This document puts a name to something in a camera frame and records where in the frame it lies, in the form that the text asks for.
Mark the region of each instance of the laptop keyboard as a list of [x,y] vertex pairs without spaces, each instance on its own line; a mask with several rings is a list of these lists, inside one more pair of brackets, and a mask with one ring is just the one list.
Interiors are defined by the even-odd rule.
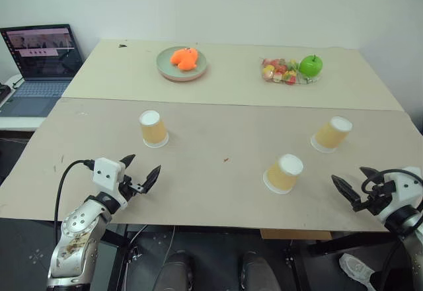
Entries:
[[63,83],[23,83],[14,97],[61,97],[69,82]]

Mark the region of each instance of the person's leg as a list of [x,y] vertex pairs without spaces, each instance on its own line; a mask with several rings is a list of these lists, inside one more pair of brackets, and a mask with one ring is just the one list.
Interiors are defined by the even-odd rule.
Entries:
[[191,291],[194,279],[192,262],[185,252],[171,255],[161,268],[153,291]]
[[241,288],[246,291],[281,291],[275,274],[264,258],[246,253],[241,268]]

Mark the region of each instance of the orange paper cup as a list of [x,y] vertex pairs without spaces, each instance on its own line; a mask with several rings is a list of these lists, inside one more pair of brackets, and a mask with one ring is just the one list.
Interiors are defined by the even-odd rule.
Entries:
[[343,117],[333,117],[310,139],[311,145],[320,152],[335,152],[339,144],[352,130],[352,123]]
[[292,154],[285,154],[263,174],[264,184],[272,192],[289,193],[303,171],[303,162]]
[[139,117],[144,143],[147,147],[163,147],[169,141],[169,134],[155,110],[147,110]]

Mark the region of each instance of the laptop screen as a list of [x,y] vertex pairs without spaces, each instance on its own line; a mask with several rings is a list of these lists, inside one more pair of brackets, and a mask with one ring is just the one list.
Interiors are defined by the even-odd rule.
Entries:
[[2,28],[0,32],[25,79],[72,78],[82,66],[68,24]]

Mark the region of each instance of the table leg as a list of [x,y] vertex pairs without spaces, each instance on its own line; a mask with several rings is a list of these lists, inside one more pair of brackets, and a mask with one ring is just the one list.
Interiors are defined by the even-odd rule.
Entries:
[[300,247],[294,243],[284,254],[286,265],[292,270],[297,291],[311,291]]
[[337,253],[345,249],[389,243],[397,238],[393,233],[352,233],[351,235],[315,243],[307,247],[311,256]]

